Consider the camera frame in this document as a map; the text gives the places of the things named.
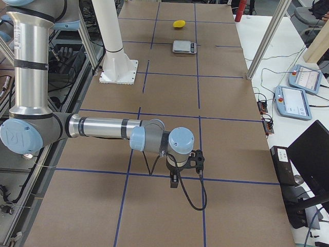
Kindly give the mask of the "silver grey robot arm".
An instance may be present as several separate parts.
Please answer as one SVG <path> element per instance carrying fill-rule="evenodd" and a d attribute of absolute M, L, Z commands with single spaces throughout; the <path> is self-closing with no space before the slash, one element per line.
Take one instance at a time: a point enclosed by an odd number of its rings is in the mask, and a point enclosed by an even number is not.
<path fill-rule="evenodd" d="M 162 121 L 91 118 L 55 113 L 48 107 L 48 37 L 55 23 L 78 22 L 78 1 L 7 1 L 14 23 L 15 105 L 1 125 L 1 140 L 11 151 L 28 154 L 78 136 L 127 139 L 133 150 L 166 157 L 170 185 L 182 184 L 181 171 L 193 159 L 193 133 L 166 131 Z"/>

